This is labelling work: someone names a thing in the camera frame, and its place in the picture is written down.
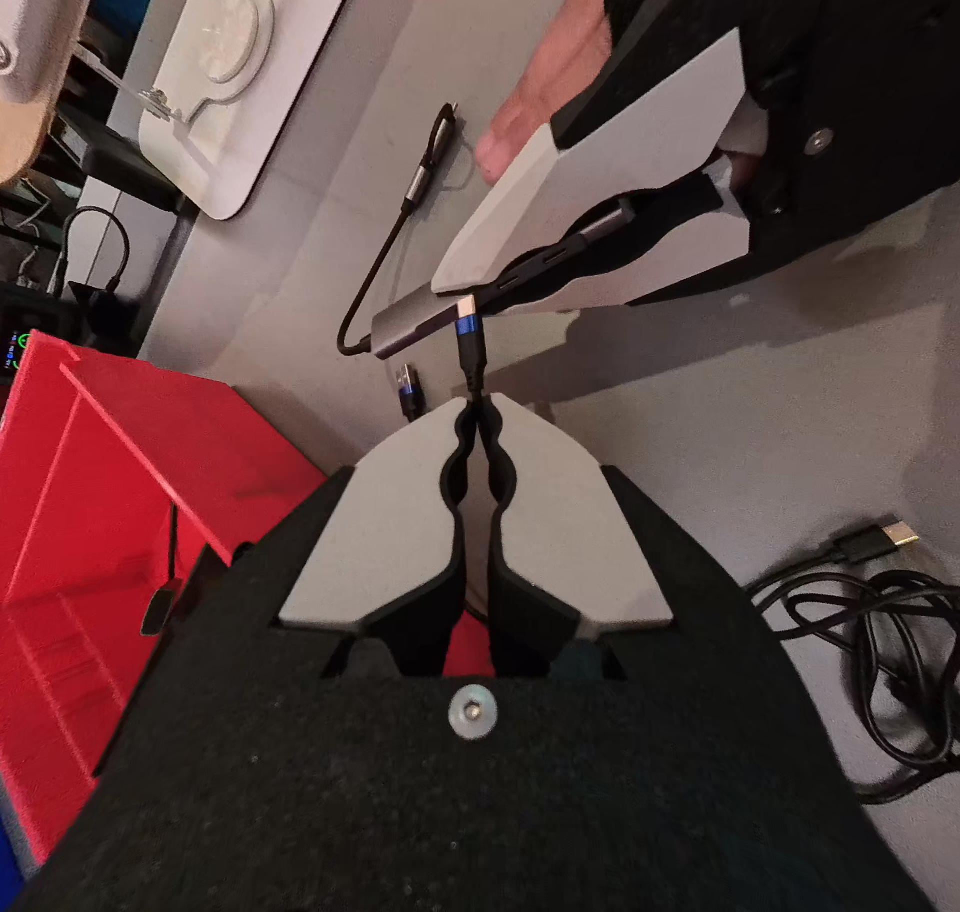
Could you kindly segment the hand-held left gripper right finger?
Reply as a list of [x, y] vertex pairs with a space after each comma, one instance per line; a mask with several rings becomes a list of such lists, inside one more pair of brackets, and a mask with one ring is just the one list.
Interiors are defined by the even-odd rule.
[[576, 640], [671, 625], [619, 496], [634, 485], [502, 393], [485, 398], [480, 433], [495, 500], [486, 618], [498, 675], [545, 675]]

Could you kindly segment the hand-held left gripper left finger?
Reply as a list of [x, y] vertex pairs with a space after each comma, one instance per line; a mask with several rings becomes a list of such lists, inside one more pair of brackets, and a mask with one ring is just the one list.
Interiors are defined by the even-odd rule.
[[453, 398], [350, 468], [279, 623], [377, 639], [402, 675], [441, 675], [465, 604], [475, 432], [472, 404]]

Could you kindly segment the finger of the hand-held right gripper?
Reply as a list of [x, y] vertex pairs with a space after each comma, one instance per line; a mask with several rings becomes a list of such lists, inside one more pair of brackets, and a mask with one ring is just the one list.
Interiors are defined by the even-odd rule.
[[487, 287], [487, 314], [565, 313], [625, 306], [726, 262], [750, 247], [734, 193], [734, 157], [656, 190], [589, 209], [550, 246], [513, 260]]
[[732, 29], [571, 148], [559, 149], [551, 127], [541, 126], [454, 238], [431, 290], [492, 283], [523, 253], [558, 242], [600, 202], [701, 169], [745, 92]]

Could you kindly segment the grey usb hub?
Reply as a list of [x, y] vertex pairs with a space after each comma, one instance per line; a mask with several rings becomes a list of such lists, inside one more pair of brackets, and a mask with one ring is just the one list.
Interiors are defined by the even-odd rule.
[[637, 214], [630, 199], [621, 196], [598, 219], [575, 228], [558, 244], [537, 249], [512, 262], [492, 283], [468, 286], [449, 294], [435, 294], [429, 284], [421, 286], [376, 315], [368, 335], [354, 344], [348, 344], [347, 331], [354, 316], [407, 220], [422, 204], [456, 133], [457, 105], [447, 102], [440, 108], [431, 127], [424, 153], [402, 199], [399, 215], [344, 315], [337, 335], [337, 348], [342, 355], [371, 353], [378, 359], [387, 359], [459, 318], [476, 317], [486, 312], [500, 296], [510, 294], [546, 271], [570, 262], [590, 246], [620, 232], [636, 219]]

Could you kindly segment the red storage bin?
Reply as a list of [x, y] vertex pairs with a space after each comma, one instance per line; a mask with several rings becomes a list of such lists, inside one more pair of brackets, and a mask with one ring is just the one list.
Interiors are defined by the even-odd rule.
[[[332, 859], [420, 798], [451, 686], [280, 609], [352, 466], [226, 385], [33, 335], [2, 421], [2, 784], [39, 869]], [[458, 630], [457, 623], [451, 639]]]

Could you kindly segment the person's right hand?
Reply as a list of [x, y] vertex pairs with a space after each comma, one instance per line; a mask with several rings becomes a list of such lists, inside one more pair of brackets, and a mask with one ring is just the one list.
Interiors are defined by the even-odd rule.
[[496, 185], [530, 138], [597, 77], [613, 52], [604, 0], [563, 0], [510, 95], [474, 150]]

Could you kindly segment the white charging pad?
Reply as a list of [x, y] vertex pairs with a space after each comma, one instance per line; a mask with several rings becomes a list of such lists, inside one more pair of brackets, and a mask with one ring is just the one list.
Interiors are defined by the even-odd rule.
[[247, 202], [345, 0], [186, 0], [140, 150], [204, 214]]

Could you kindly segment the black device with display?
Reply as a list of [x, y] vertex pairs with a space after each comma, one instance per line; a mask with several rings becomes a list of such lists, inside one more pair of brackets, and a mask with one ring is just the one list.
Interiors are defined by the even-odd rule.
[[18, 375], [33, 333], [133, 357], [138, 352], [134, 327], [139, 304], [106, 289], [70, 282], [67, 298], [9, 283], [1, 285], [1, 386]]

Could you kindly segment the large blue storage bin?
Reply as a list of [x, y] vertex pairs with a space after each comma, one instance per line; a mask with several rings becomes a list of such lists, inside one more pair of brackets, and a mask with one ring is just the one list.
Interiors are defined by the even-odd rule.
[[1, 910], [6, 911], [37, 874], [41, 863], [17, 816], [2, 808], [1, 812]]

